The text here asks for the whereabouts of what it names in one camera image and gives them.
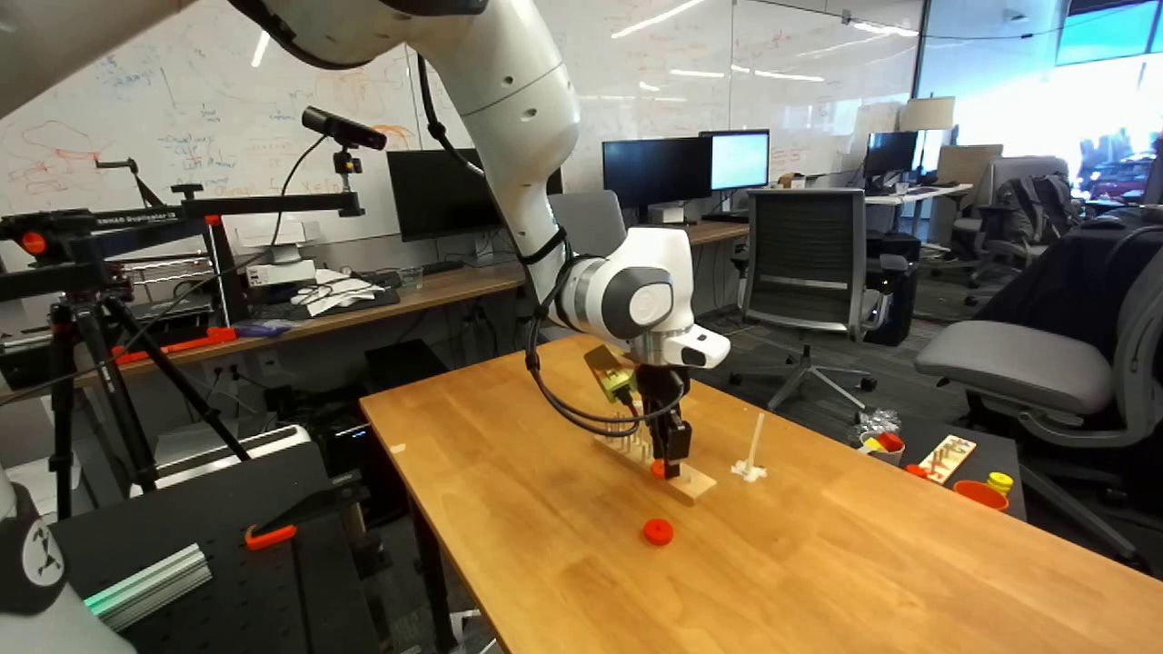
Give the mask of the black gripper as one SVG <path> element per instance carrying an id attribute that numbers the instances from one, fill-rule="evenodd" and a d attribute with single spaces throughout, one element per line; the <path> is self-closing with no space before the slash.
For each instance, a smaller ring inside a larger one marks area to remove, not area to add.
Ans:
<path id="1" fill-rule="evenodd" d="M 655 459 L 667 459 L 668 479 L 679 479 L 691 459 L 691 421 L 679 409 L 687 397 L 687 375 L 679 367 L 639 367 L 636 386 L 643 397 Z"/>

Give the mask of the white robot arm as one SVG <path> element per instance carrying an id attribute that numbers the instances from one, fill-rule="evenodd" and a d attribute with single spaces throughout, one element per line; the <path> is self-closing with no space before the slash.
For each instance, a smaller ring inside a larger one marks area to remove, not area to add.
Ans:
<path id="1" fill-rule="evenodd" d="M 580 94 L 533 0 L 229 0 L 274 45 L 317 68 L 360 68 L 406 45 L 458 108 L 484 180 L 502 209 L 533 293 L 533 314 L 575 333 L 621 345 L 636 362 L 636 400 L 589 415 L 543 380 L 537 345 L 526 375 L 570 424 L 627 439 L 651 427 L 668 475 L 691 455 L 679 415 L 691 369 L 729 361 L 730 337 L 695 318 L 691 237 L 634 225 L 612 254 L 580 254 L 550 202 L 550 174 L 580 140 Z"/>

